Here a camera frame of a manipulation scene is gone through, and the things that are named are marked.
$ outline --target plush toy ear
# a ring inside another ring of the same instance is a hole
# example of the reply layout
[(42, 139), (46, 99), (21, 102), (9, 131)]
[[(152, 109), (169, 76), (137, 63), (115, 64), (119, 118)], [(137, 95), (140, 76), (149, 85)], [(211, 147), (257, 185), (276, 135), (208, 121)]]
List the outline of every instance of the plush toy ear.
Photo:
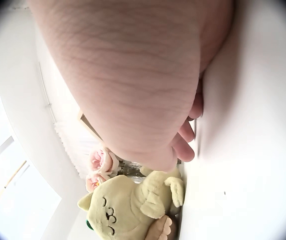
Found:
[(149, 192), (140, 210), (144, 215), (154, 219), (159, 219), (165, 215), (165, 208), (160, 197), (153, 192)]
[(83, 198), (81, 198), (78, 201), (78, 207), (87, 212), (90, 208), (92, 195), (93, 195), (93, 193), (88, 193)]

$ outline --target white wall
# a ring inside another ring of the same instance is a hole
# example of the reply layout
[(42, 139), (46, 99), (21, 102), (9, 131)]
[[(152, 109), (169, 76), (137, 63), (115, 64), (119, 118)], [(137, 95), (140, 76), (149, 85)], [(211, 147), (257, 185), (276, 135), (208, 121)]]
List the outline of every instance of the white wall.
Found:
[(86, 225), (86, 212), (80, 210), (68, 236), (68, 240), (101, 240), (100, 237)]
[(0, 14), (0, 95), (27, 155), (62, 198), (42, 239), (67, 239), (79, 213), (76, 203), (86, 191), (45, 107), (35, 24), (28, 10)]

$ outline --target finger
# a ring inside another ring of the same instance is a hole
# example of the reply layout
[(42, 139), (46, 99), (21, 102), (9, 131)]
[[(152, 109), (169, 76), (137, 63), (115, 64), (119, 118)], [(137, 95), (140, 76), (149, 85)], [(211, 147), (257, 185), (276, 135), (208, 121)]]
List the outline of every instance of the finger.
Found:
[(197, 93), (195, 95), (194, 103), (192, 105), (189, 117), (192, 119), (196, 119), (201, 116), (203, 113), (203, 95)]
[(188, 119), (185, 120), (185, 122), (183, 123), (183, 125), (179, 129), (178, 133), (188, 143), (194, 139), (194, 132), (193, 132), (193, 129), (192, 129)]
[(179, 159), (182, 161), (192, 161), (194, 158), (193, 149), (187, 144), (187, 142), (181, 137), (180, 134), (176, 134), (171, 142), (172, 147)]
[(177, 165), (177, 155), (171, 146), (154, 152), (128, 155), (127, 160), (138, 162), (156, 171), (171, 172)]

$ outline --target embroidered closed eye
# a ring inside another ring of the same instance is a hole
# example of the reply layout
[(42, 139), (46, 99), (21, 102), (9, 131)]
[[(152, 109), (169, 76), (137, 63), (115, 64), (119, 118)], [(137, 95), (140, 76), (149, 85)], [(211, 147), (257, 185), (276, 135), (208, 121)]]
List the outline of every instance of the embroidered closed eye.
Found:
[(106, 198), (103, 197), (103, 200), (104, 200), (103, 207), (105, 207), (106, 206)]

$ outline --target plush toy paw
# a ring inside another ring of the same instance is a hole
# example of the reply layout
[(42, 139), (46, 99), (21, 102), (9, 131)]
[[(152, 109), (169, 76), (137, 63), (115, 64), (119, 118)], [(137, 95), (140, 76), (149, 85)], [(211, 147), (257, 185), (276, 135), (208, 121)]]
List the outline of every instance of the plush toy paw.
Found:
[(176, 225), (164, 215), (150, 226), (145, 240), (173, 240), (176, 236)]
[(177, 177), (169, 177), (165, 180), (165, 185), (171, 188), (173, 204), (180, 207), (184, 202), (184, 182)]

